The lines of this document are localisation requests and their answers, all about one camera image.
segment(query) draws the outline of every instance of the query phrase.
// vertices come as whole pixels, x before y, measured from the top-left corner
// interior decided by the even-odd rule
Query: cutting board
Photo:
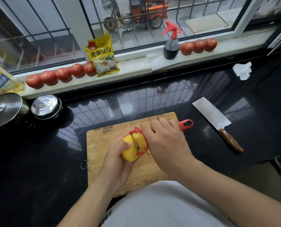
[[[122,134],[134,130],[135,126],[139,127],[139,124],[143,122],[149,122],[156,118],[165,118],[167,120],[174,119],[178,122],[176,114],[174,112],[170,112],[88,131],[88,185],[91,184],[93,178],[99,173],[107,150],[110,145],[116,141],[116,139],[118,139]],[[149,153],[145,153],[134,164],[126,184],[120,188],[114,197],[129,194],[136,189],[142,188],[160,180],[172,179],[161,171]]]

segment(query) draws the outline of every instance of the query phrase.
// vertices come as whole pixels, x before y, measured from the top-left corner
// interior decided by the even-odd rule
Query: blue label
[[[0,89],[9,81],[10,79],[4,74],[0,74]]]

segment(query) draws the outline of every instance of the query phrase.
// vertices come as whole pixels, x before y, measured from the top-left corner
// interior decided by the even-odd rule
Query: dark liquid
[[[177,56],[178,51],[179,51],[179,49],[177,49],[175,51],[170,51],[170,50],[168,50],[164,47],[163,48],[163,55],[167,60],[173,60]]]

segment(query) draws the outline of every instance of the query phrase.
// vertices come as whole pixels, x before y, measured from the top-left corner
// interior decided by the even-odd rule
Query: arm
[[[111,145],[101,171],[81,198],[72,206],[58,227],[97,227],[114,193],[127,181],[135,162],[127,162],[120,153],[131,147],[122,135]]]
[[[281,227],[281,203],[196,160],[177,122],[153,120],[140,126],[158,166],[213,204],[238,227]]]

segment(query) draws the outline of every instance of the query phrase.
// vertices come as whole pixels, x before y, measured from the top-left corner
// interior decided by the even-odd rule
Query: countertop
[[[229,60],[196,72],[185,67],[175,76],[118,84],[121,88],[100,94],[89,89],[79,97],[60,95],[65,109],[59,119],[31,119],[25,126],[1,129],[0,226],[59,223],[87,188],[87,170],[80,165],[91,129],[175,112],[179,120],[194,122],[184,131],[193,155],[218,172],[240,171],[281,155],[281,54],[251,61],[245,81]],[[192,105],[203,96],[232,122],[226,130],[244,154],[235,152]]]

